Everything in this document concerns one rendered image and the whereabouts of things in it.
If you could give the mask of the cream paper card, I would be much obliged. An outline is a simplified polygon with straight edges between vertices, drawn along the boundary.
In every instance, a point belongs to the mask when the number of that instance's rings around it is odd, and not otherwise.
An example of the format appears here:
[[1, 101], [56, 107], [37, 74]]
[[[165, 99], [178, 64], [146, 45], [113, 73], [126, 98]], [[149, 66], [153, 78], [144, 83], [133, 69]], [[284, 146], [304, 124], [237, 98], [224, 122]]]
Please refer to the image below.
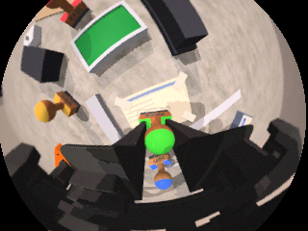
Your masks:
[[132, 128], [140, 124], [141, 113], [169, 111], [172, 120], [177, 123], [196, 119], [190, 109], [188, 90], [186, 90], [186, 77], [184, 72], [178, 73], [178, 78], [174, 77], [170, 81], [161, 82], [150, 89], [131, 93], [123, 99], [115, 100], [115, 104], [122, 108], [127, 122]]

